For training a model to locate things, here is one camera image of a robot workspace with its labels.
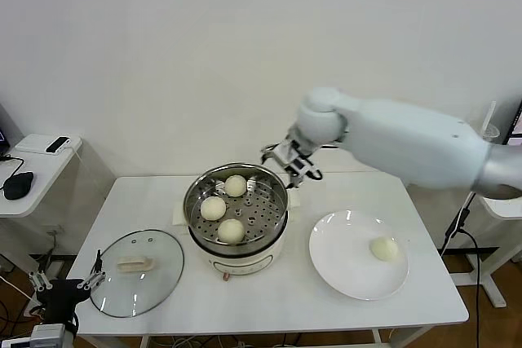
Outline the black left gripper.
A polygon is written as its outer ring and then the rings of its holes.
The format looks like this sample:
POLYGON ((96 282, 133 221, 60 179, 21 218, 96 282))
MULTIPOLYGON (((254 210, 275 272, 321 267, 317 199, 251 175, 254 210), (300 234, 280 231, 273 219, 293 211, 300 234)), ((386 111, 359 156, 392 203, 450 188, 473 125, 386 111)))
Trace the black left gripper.
POLYGON ((42 271, 29 273, 29 281, 41 304, 78 304, 84 301, 84 289, 95 289, 105 280, 101 250, 97 250, 91 273, 82 279, 54 279, 49 281, 42 271))

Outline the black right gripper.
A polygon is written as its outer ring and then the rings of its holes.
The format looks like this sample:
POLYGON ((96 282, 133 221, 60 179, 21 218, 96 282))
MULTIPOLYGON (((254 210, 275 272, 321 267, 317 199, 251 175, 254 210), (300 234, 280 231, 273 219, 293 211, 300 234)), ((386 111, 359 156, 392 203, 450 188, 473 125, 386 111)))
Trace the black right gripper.
MULTIPOLYGON (((279 161, 276 148, 279 146, 278 143, 269 144, 261 149, 261 161, 266 162, 267 160, 279 161)), ((305 156, 299 154, 294 148, 285 154, 286 165, 285 171, 289 176, 289 183, 286 185, 286 189, 299 188, 305 177, 314 178, 314 167, 305 156)))

